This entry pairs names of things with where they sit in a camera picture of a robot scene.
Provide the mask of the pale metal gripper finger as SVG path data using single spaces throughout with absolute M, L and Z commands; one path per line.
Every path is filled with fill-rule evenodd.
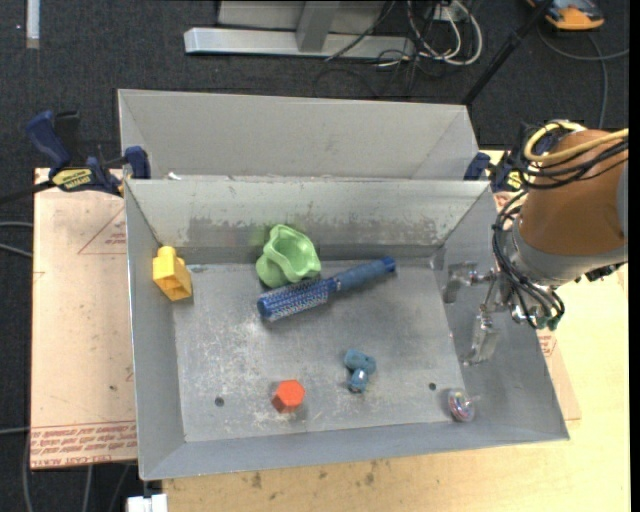
M 488 343 L 489 343 L 489 316 L 480 314 L 476 317 L 472 336 L 471 347 L 468 353 L 463 357 L 464 365 L 476 365 L 488 360 Z
M 493 324 L 483 324 L 481 326 L 479 360 L 481 362 L 488 361 L 494 354 L 494 351 L 501 339 L 501 329 Z

